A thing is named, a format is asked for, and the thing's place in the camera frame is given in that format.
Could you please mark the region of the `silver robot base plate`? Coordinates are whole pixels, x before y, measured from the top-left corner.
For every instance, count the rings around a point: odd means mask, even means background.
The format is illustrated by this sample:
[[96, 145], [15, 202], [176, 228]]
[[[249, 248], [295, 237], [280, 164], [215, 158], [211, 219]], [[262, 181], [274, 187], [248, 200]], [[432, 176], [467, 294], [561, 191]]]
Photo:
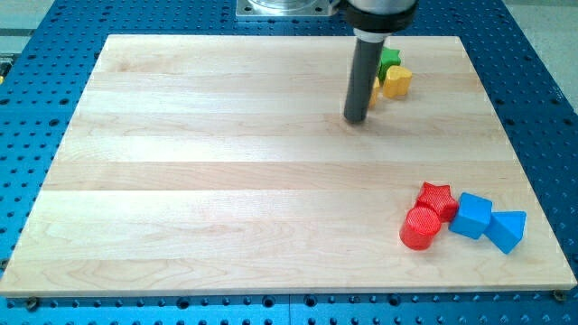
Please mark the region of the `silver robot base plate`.
[[331, 16], [340, 0], [237, 0], [236, 16], [243, 18]]

